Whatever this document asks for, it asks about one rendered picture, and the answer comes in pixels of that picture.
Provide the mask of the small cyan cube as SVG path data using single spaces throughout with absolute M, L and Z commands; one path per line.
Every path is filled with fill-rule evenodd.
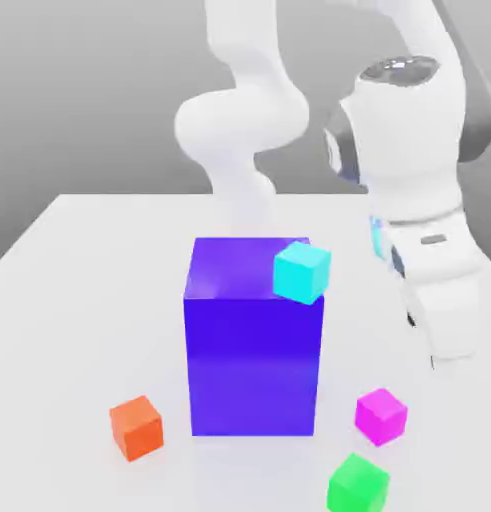
M 273 292 L 312 305 L 329 285 L 330 251 L 294 241 L 274 257 Z

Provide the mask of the small green cube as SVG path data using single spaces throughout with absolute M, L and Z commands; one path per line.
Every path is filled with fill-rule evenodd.
M 382 512 L 390 475 L 365 458 L 351 453 L 329 480 L 330 512 Z

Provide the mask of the large purple box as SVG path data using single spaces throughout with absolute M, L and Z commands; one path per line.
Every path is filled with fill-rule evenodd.
M 310 244 L 195 240 L 184 293 L 193 435 L 313 434 L 324 297 L 273 292 L 274 257 L 294 241 Z

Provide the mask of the small magenta cube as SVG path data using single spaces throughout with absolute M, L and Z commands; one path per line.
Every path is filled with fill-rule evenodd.
M 401 436 L 407 417 L 408 407 L 385 388 L 357 399 L 355 426 L 377 447 Z

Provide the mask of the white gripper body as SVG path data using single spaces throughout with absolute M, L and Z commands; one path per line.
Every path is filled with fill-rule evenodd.
M 433 368 L 474 356 L 481 337 L 480 283 L 485 260 L 404 262 L 402 296 L 427 340 Z

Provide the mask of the small orange cube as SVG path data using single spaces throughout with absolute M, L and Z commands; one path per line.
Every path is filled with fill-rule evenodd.
M 113 438 L 128 462 L 164 446 L 162 417 L 145 395 L 111 408 L 109 417 Z

